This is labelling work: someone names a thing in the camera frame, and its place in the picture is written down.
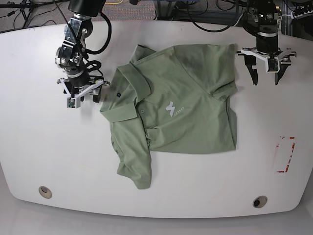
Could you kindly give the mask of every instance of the white table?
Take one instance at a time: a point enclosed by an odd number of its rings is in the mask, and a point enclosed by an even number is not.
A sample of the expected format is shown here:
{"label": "white table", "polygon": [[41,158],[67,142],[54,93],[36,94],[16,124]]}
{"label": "white table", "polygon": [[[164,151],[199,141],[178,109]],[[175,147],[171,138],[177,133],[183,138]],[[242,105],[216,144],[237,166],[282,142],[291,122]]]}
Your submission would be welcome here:
{"label": "white table", "polygon": [[[219,26],[205,25],[213,29]],[[111,79],[128,63],[137,44],[161,50],[179,44],[255,46],[241,28],[206,33],[191,23],[123,21],[112,23],[109,47],[93,58]],[[67,109],[61,85],[65,74],[54,64],[64,39],[64,25],[0,35],[0,162],[9,189],[18,199],[71,210],[141,217],[203,218],[284,212],[295,208],[313,168],[313,44],[280,36],[281,49],[298,53],[279,82],[259,62],[254,87],[237,57],[238,92],[231,107],[238,117],[238,144],[233,152],[187,155],[151,152],[152,185],[137,190],[116,174],[118,156],[111,146],[109,123],[99,106],[85,99],[80,109]],[[106,39],[104,22],[94,23],[87,47]],[[295,137],[288,172],[289,140]],[[45,199],[38,188],[48,187]],[[253,200],[265,195],[261,209]]]}

